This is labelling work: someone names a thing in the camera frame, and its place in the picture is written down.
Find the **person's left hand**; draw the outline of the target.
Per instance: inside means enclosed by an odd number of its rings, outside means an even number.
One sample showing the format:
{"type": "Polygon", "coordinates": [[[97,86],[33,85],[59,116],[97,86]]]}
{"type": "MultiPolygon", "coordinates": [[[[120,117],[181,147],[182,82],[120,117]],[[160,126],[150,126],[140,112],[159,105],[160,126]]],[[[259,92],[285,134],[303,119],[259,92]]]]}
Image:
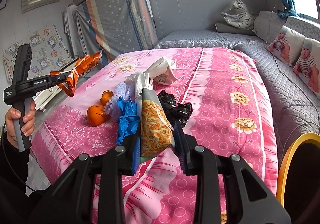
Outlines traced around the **person's left hand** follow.
{"type": "MultiPolygon", "coordinates": [[[[29,137],[33,134],[35,130],[35,113],[36,113],[36,104],[34,101],[30,103],[29,112],[23,117],[24,125],[22,126],[21,131],[26,137],[29,137]]],[[[15,148],[18,148],[18,142],[15,135],[14,129],[14,119],[19,119],[21,117],[21,112],[15,108],[10,108],[5,114],[5,123],[7,126],[7,139],[11,145],[15,148]]]]}

